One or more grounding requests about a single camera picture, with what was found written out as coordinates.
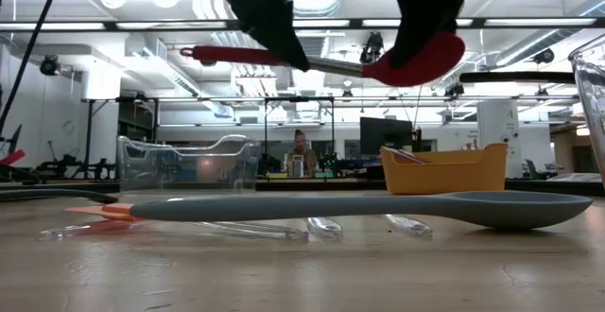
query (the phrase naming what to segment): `gray plastic spoon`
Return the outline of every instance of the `gray plastic spoon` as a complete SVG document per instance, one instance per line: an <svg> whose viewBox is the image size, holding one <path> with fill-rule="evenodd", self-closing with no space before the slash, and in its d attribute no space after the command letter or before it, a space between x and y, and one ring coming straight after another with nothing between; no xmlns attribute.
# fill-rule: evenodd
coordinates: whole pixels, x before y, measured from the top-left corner
<svg viewBox="0 0 605 312"><path fill-rule="evenodd" d="M530 192L465 192L431 196L227 196L134 205L134 217L165 221L248 221L304 217L410 214L449 217L507 230L543 228L588 208L588 198Z"/></svg>

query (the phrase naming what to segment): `table surface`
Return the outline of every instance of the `table surface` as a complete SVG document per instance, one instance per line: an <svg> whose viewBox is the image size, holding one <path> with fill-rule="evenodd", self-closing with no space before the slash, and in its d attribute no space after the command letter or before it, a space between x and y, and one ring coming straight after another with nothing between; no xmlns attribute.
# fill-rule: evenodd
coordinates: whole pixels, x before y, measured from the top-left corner
<svg viewBox="0 0 605 312"><path fill-rule="evenodd" d="M421 217L432 241L390 233L381 217L337 217L340 242L225 236L167 222L38 239L95 219L62 211L89 204L1 205L0 311L601 312L605 305L605 202L528 234ZM274 223L304 228L301 220Z"/></svg>

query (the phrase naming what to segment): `person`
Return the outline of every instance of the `person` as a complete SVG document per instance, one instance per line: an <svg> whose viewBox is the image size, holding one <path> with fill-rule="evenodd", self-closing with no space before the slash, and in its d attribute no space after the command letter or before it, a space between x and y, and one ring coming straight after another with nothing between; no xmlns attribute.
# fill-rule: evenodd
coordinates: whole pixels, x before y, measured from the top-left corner
<svg viewBox="0 0 605 312"><path fill-rule="evenodd" d="M287 176L294 177L294 156L302 156L303 175L306 178L314 178L318 161L313 150L306 144L306 135L301 130L294 131L294 147L286 154Z"/></svg>

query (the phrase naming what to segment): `computer monitor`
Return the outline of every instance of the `computer monitor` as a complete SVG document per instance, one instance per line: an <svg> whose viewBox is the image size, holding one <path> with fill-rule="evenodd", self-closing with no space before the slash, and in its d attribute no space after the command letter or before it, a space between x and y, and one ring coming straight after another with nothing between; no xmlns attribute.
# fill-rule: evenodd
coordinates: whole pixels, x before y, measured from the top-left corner
<svg viewBox="0 0 605 312"><path fill-rule="evenodd" d="M402 148L412 145L412 122L361 117L361 154L378 155L380 147Z"/></svg>

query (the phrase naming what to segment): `orange plastic basket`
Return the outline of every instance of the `orange plastic basket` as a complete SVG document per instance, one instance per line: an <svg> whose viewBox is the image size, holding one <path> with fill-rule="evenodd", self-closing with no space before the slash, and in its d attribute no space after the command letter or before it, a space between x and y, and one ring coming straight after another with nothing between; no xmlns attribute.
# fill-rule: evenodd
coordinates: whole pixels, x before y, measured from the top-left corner
<svg viewBox="0 0 605 312"><path fill-rule="evenodd" d="M504 190L507 172L506 144L483 150L419 152L427 164L401 163L382 148L387 189L397 195L429 195L461 191Z"/></svg>

